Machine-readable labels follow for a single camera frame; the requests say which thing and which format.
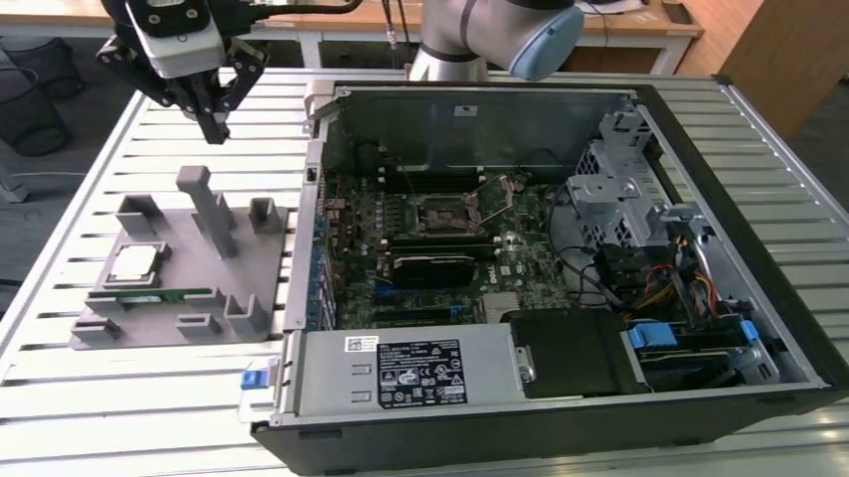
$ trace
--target white sticker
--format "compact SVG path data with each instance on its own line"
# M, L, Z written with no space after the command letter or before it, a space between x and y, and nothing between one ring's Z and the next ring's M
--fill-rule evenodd
M376 352L380 341L378 336L346 336L345 351L348 353Z
M456 117L476 117L478 115L478 106L464 105L454 106Z
M464 386L446 386L442 389L444 395L461 395L466 391L466 387Z

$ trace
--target red wire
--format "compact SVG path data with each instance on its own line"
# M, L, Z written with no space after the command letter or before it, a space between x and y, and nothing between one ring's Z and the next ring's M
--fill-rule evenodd
M659 265L649 270L649 274L647 275L647 290L645 293L649 293L652 290L652 275L655 275L656 271L664 270L665 268L675 268L675 265Z

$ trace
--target metal bracket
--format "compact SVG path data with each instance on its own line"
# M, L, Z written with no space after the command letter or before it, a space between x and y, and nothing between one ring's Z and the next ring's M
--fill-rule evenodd
M667 225L669 223L688 223L704 217L703 210L696 204L679 204L675 206L656 205L647 214L647 223L652 231L649 238L665 239Z

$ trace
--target wastebasket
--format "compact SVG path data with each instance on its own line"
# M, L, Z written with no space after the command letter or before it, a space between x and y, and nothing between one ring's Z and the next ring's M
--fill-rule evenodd
M71 140L71 132L30 70L0 69L0 139L22 156L45 156Z
M71 47L62 38L3 37L0 49L18 68L39 75L39 88L50 98L69 98L86 88Z

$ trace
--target power supply label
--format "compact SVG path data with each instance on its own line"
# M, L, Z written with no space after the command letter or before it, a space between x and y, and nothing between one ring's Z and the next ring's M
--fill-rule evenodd
M460 340L381 343L377 370L385 409L468 402Z

